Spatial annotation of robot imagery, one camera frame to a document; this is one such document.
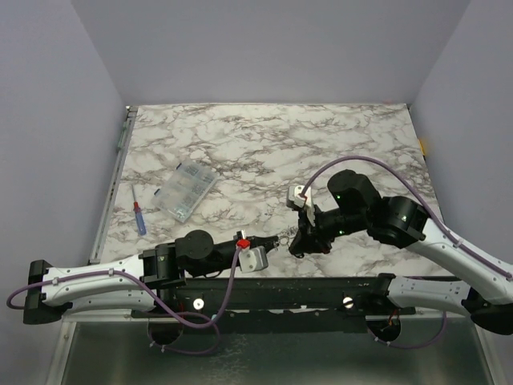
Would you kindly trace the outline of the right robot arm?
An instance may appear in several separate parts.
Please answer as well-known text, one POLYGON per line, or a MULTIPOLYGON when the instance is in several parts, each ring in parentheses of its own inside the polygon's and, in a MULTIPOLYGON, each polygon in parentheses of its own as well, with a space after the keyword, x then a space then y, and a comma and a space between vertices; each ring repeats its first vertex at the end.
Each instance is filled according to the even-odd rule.
POLYGON ((383 197, 367 176, 343 170, 329 179, 328 190, 337 208, 323 212, 312 191, 291 186, 286 204, 298 213, 298 231, 289 246, 295 257, 329 253, 336 237, 361 231, 375 241, 425 257, 451 276, 409 278, 380 274, 374 287, 353 300, 353 310, 364 314, 398 312, 421 307, 467 316, 495 334, 512 333, 512 280, 495 272, 494 258, 466 245, 434 216, 408 197, 383 197))

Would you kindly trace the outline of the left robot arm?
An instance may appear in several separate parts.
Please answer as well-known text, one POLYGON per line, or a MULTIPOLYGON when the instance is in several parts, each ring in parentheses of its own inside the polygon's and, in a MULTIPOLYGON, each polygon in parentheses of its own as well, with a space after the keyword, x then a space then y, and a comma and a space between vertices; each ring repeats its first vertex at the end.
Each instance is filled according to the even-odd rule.
POLYGON ((64 314, 106 309, 154 310, 165 317, 177 305, 168 289, 185 285, 187 276, 264 270, 268 252, 278 245, 277 236, 248 236, 243 231, 231 241, 215 243, 208 232, 193 230, 173 242, 98 265, 59 268, 36 260, 21 290, 26 295, 19 308, 22 321, 43 325, 64 314))

